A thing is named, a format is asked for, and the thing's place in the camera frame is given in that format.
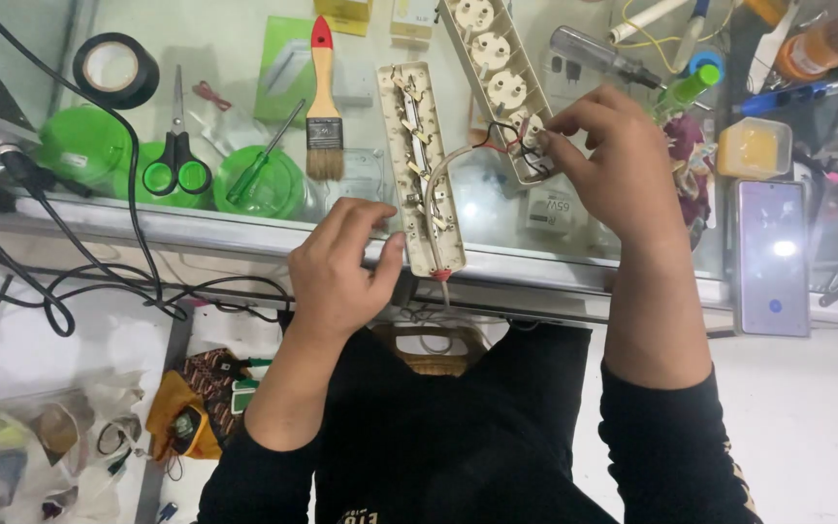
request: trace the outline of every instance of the wooden brush handle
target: wooden brush handle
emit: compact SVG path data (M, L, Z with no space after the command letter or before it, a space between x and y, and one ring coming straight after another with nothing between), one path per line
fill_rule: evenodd
M316 98L306 117L337 118L341 114L332 100L332 31L325 18L316 19L312 28L312 64L316 67Z

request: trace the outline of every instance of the green screwdriver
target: green screwdriver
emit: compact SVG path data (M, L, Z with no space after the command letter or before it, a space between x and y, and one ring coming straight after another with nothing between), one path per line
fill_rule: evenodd
M226 195L226 200L232 205L241 205L241 202L244 201L245 197L248 196L248 190L250 186L257 182L257 178L261 176L261 170L263 166L267 164L267 158L270 156L270 152L273 151L276 144L280 142L280 139L283 138L283 134L287 131L287 128L290 126L290 123L293 122L293 119L296 118L297 113L303 109L303 106L306 105L306 99L304 98L299 103L296 104L296 108L293 109L293 112L290 114L290 117L287 118L287 121L283 123L283 128L280 130L279 133L270 141L270 145L267 146L267 149L262 151L261 153L257 154L257 158L251 162L250 166L248 166L239 176L239 181L232 185L232 188L228 190L228 194Z

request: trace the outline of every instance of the green box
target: green box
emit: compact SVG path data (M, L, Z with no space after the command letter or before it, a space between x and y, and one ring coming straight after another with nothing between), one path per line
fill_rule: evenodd
M315 23L311 19L267 18L254 102L254 117L258 120L284 122L300 99L305 98L306 106L293 124L306 125L306 114L316 96L316 70L309 46Z

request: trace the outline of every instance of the person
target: person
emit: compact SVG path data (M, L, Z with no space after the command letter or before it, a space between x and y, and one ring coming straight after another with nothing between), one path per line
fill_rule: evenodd
M601 364L599 435L626 522L760 522L729 456L668 144L600 87L540 142L622 241ZM587 158L563 135L588 134ZM364 325L388 303L404 237L361 268L395 214L341 199L290 254L296 312L203 490L200 522L614 522L572 482L590 332L511 329L460 377L420 376Z

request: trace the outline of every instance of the power strip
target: power strip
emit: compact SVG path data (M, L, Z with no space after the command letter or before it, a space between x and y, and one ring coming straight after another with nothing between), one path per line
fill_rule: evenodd
M524 120L531 118L522 140L535 153L528 155L529 162L522 157L520 147L512 147L502 156L506 167L516 173L516 177L507 177L505 190L514 193L529 189L557 174L559 170L538 150L534 140L538 128L553 114L503 0L440 0L438 15L484 119L519 131ZM495 133L503 149L515 139L516 134L510 130Z
M435 270L425 213L433 213L442 269L457 271L467 265L465 244L448 173L438 179L435 201L426 205L426 180L445 158L438 128L435 95L428 64L413 62L377 70L380 102L390 142L393 179L400 199L400 217L406 233L406 251L413 275L429 277Z

